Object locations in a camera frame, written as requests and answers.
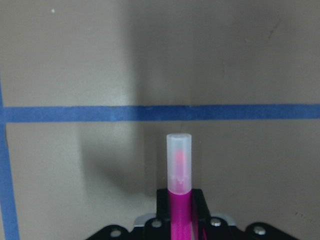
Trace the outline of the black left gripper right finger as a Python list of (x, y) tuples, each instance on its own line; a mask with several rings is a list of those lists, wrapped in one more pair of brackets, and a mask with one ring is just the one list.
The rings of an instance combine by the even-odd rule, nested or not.
[(211, 217), (204, 193), (201, 189), (191, 191), (191, 222), (195, 240), (207, 240), (206, 227)]

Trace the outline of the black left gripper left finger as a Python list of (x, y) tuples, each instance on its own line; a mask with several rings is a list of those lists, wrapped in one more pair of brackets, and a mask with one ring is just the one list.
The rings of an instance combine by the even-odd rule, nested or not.
[(169, 193), (166, 188), (156, 191), (156, 218), (161, 221), (161, 236), (164, 240), (171, 239), (171, 209)]

